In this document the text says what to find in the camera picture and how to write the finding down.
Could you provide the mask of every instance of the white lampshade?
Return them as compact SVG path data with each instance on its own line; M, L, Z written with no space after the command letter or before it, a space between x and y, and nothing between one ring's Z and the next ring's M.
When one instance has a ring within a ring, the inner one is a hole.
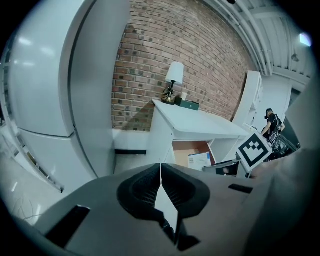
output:
M180 62L172 62L168 74L166 74L165 81L175 81L175 85L182 85L184 78L184 65Z

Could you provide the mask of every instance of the paper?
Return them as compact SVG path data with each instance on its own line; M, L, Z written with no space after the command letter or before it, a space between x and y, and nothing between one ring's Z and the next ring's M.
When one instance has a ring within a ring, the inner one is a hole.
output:
M188 167L202 172L202 168L211 166L210 153L191 154L188 156Z

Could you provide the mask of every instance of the green box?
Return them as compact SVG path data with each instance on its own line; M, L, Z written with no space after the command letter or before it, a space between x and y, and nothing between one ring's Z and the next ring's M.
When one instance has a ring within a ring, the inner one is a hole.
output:
M174 103L179 107L190 109L190 110L198 111L199 109L199 103L183 100L182 98L179 98L179 97L175 98Z

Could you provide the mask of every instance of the desk drawer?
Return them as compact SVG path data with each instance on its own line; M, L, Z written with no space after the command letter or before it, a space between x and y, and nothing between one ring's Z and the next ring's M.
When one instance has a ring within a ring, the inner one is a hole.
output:
M211 165L213 165L214 156L206 141L173 141L166 163L188 167L189 155L207 152L210 154Z

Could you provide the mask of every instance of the lamp base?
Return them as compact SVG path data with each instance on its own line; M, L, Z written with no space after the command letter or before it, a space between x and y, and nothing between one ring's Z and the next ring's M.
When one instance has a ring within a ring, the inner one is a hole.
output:
M165 103L165 104L168 104L168 105L174 105L175 104L175 102L172 100L172 98L171 97L167 97L167 98L163 98L162 100L161 100L163 103Z

